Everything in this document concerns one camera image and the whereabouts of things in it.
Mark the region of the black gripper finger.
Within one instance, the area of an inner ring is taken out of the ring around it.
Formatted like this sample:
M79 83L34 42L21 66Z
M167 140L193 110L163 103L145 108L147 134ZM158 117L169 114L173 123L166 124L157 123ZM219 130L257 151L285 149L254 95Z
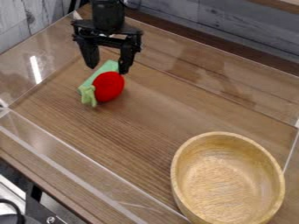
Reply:
M127 74L135 61L137 51L130 44L123 44L121 48L121 58L118 60L119 73Z
M86 65L94 69L99 64L99 46L82 37L77 38L79 44L81 53L86 61Z

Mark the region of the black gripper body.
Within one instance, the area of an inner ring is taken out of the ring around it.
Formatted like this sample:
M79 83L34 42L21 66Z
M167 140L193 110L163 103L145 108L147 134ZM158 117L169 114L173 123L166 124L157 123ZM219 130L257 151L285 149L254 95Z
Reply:
M75 19L74 40L82 37L98 46L122 48L122 42L111 35L125 35L137 52L142 51L143 32L126 23L126 3L123 0L90 0L91 19Z

